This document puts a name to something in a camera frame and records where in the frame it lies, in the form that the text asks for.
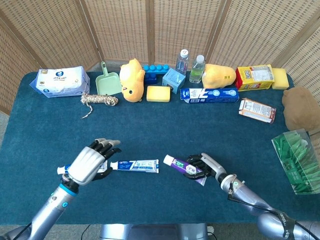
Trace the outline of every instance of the yellow stuffed animal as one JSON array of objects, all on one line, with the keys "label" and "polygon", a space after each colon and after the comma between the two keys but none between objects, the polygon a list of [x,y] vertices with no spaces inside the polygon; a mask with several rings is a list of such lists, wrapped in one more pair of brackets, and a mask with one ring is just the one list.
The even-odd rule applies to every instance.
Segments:
[{"label": "yellow stuffed animal", "polygon": [[137,59],[121,66],[119,78],[125,100],[132,103],[141,101],[144,94],[144,77],[145,71]]},{"label": "yellow stuffed animal", "polygon": [[236,72],[229,66],[206,64],[202,75],[205,89],[224,88],[231,85],[236,79]]}]

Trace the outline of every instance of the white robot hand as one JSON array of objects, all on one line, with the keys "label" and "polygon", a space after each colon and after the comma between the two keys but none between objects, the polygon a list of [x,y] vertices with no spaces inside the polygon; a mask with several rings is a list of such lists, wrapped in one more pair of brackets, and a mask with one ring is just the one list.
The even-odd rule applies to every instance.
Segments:
[{"label": "white robot hand", "polygon": [[80,186],[90,183],[94,178],[101,179],[106,173],[97,175],[101,164],[113,154],[121,152],[119,148],[112,147],[120,144],[119,140],[106,140],[98,138],[79,153],[68,169],[68,177]]}]

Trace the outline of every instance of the green plastic scoop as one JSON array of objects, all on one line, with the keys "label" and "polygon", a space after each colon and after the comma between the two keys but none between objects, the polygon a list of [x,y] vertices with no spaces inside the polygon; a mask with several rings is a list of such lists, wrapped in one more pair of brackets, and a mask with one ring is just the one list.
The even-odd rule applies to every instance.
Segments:
[{"label": "green plastic scoop", "polygon": [[108,73],[106,63],[101,62],[103,75],[97,76],[95,79],[96,90],[98,95],[113,95],[121,93],[122,86],[119,75],[115,72]]}]

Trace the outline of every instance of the woven panel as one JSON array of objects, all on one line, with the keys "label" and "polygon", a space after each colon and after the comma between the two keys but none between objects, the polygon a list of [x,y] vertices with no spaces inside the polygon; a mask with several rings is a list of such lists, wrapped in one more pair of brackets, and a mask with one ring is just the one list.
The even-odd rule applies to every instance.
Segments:
[{"label": "woven panel", "polygon": [[148,61],[144,0],[85,1],[106,59]]},{"label": "woven panel", "polygon": [[155,62],[176,65],[182,49],[189,61],[205,54],[220,0],[154,0]]},{"label": "woven panel", "polygon": [[11,112],[20,80],[39,66],[31,61],[16,42],[0,27],[0,109]]},{"label": "woven panel", "polygon": [[233,0],[210,62],[272,63],[320,6],[317,0]]},{"label": "woven panel", "polygon": [[48,68],[100,61],[73,0],[1,1],[0,8]]},{"label": "woven panel", "polygon": [[310,140],[315,152],[317,153],[318,161],[320,162],[320,132],[310,136]]},{"label": "woven panel", "polygon": [[297,86],[308,88],[320,104],[320,28],[284,64]]}]

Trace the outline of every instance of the green liquid bottle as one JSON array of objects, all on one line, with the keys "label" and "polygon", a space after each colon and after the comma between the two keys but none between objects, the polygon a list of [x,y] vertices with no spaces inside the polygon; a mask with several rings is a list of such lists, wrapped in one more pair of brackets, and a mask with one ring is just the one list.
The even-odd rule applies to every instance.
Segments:
[{"label": "green liquid bottle", "polygon": [[198,55],[192,64],[189,80],[191,83],[199,84],[201,82],[202,74],[205,70],[205,57]]}]

